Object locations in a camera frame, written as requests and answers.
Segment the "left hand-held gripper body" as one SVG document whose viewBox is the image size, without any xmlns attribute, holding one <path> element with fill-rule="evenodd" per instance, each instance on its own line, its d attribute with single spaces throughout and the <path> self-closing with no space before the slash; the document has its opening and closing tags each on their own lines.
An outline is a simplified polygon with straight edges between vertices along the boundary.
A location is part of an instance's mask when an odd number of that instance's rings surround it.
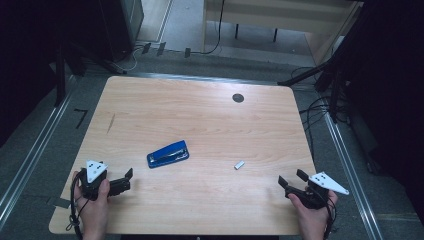
<svg viewBox="0 0 424 240">
<path fill-rule="evenodd" d="M 82 183 L 82 195 L 89 200 L 96 200 L 102 181 L 107 176 L 108 165 L 103 162 L 87 160 L 86 167 L 82 168 L 83 175 L 80 178 Z"/>
</svg>

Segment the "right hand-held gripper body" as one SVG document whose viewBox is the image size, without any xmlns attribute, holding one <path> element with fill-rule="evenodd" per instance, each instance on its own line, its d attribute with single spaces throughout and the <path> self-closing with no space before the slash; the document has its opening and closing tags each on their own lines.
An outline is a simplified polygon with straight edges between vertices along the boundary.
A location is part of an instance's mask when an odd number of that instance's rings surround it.
<svg viewBox="0 0 424 240">
<path fill-rule="evenodd" d="M 328 204 L 328 192 L 333 191 L 344 195 L 349 195 L 350 192 L 341 186 L 338 182 L 332 179 L 325 172 L 320 172 L 309 176 L 306 182 L 305 190 L 301 190 L 290 186 L 285 189 L 285 197 L 288 198 L 289 194 L 296 195 L 302 204 L 308 209 L 321 209 Z"/>
</svg>

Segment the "blue stapler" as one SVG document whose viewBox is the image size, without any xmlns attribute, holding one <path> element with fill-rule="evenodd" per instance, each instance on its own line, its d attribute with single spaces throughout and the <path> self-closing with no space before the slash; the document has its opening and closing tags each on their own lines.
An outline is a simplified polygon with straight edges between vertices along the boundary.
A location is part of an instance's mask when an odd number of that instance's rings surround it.
<svg viewBox="0 0 424 240">
<path fill-rule="evenodd" d="M 157 168 L 187 160 L 189 157 L 190 154 L 186 142 L 181 140 L 149 153 L 147 155 L 147 163 L 150 168 Z"/>
</svg>

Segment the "person's left hand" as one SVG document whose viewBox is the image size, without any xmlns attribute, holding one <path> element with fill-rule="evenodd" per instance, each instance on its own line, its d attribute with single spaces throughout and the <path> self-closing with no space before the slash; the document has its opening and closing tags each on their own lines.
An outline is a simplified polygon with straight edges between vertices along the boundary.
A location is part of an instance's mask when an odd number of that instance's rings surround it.
<svg viewBox="0 0 424 240">
<path fill-rule="evenodd" d="M 110 183 L 104 179 L 100 185 L 98 198 L 95 201 L 86 200 L 82 197 L 79 184 L 74 187 L 74 199 L 78 205 L 78 211 L 85 231 L 99 231 L 106 234 L 108 226 L 108 193 Z"/>
</svg>

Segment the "person's right hand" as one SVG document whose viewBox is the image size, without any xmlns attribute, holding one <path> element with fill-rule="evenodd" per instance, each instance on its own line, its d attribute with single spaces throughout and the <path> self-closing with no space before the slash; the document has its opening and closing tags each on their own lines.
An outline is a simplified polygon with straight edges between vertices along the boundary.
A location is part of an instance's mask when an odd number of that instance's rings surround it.
<svg viewBox="0 0 424 240">
<path fill-rule="evenodd" d="M 326 208 L 308 209 L 302 204 L 296 195 L 289 194 L 288 198 L 296 209 L 301 237 L 302 233 L 315 232 L 325 234 L 325 231 L 327 230 L 327 222 L 330 218 L 330 214 Z"/>
</svg>

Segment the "grey tape strip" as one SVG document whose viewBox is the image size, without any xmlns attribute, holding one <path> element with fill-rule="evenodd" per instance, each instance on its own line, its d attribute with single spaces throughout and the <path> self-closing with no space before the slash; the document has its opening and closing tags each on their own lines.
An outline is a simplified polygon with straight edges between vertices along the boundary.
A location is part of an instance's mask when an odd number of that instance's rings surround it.
<svg viewBox="0 0 424 240">
<path fill-rule="evenodd" d="M 71 202 L 67 199 L 63 199 L 60 197 L 49 197 L 47 200 L 47 204 L 55 207 L 68 209 L 70 207 Z"/>
</svg>

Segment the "black metal stand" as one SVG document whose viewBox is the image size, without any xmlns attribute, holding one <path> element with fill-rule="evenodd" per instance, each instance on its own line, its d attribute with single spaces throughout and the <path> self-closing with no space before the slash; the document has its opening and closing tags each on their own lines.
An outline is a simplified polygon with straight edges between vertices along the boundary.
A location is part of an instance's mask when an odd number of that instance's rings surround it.
<svg viewBox="0 0 424 240">
<path fill-rule="evenodd" d="M 337 50 L 327 61 L 313 67 L 289 80 L 279 81 L 279 86 L 291 87 L 311 76 L 320 73 L 319 79 L 315 82 L 314 88 L 318 92 L 324 92 L 331 88 L 329 114 L 334 123 L 337 122 L 337 101 L 340 92 L 342 71 L 339 69 L 344 55 L 343 50 Z"/>
<path fill-rule="evenodd" d="M 65 83 L 65 63 L 68 63 L 69 68 L 76 72 L 77 75 L 83 76 L 85 74 L 85 65 L 82 63 L 81 57 L 87 57 L 97 65 L 103 67 L 112 74 L 123 75 L 126 70 L 119 70 L 113 67 L 111 63 L 107 63 L 100 56 L 85 49 L 84 47 L 72 43 L 61 42 L 56 50 L 56 101 L 54 106 L 58 107 L 65 99 L 66 96 L 66 83 Z"/>
</svg>

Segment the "dark cabinet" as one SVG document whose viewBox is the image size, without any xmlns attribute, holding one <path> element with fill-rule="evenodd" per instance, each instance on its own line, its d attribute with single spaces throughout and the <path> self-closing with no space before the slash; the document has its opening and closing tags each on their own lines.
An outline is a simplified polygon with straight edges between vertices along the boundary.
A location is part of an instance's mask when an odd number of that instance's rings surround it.
<svg viewBox="0 0 424 240">
<path fill-rule="evenodd" d="M 119 61 L 135 46 L 144 11 L 141 0 L 98 0 L 106 30 L 107 59 Z"/>
</svg>

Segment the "light wooden desk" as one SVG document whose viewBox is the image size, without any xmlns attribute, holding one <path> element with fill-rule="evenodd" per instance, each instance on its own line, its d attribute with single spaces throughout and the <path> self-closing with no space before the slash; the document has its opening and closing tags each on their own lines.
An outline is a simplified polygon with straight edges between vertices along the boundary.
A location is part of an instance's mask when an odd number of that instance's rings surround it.
<svg viewBox="0 0 424 240">
<path fill-rule="evenodd" d="M 202 47 L 206 23 L 222 20 L 304 32 L 316 65 L 326 61 L 340 36 L 348 33 L 362 3 L 356 0 L 203 0 Z"/>
</svg>

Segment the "metal floor rail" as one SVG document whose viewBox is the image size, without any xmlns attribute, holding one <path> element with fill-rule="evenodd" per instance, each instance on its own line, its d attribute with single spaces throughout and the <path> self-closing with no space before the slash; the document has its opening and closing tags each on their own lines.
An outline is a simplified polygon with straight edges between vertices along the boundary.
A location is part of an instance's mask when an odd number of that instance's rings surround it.
<svg viewBox="0 0 424 240">
<path fill-rule="evenodd" d="M 376 219 L 376 215 L 359 180 L 339 127 L 333 122 L 329 113 L 325 113 L 324 117 L 337 154 L 341 161 L 345 176 L 348 180 L 350 194 L 355 199 L 355 203 L 357 205 L 367 235 L 370 240 L 384 240 L 383 234 Z"/>
<path fill-rule="evenodd" d="M 35 142 L 25 155 L 23 163 L 15 177 L 5 191 L 5 194 L 0 198 L 0 232 L 3 230 L 45 147 L 62 119 L 77 84 L 78 78 L 74 75 L 71 75 L 65 81 L 65 86 L 69 90 L 65 93 L 64 99 L 51 111 Z"/>
</svg>

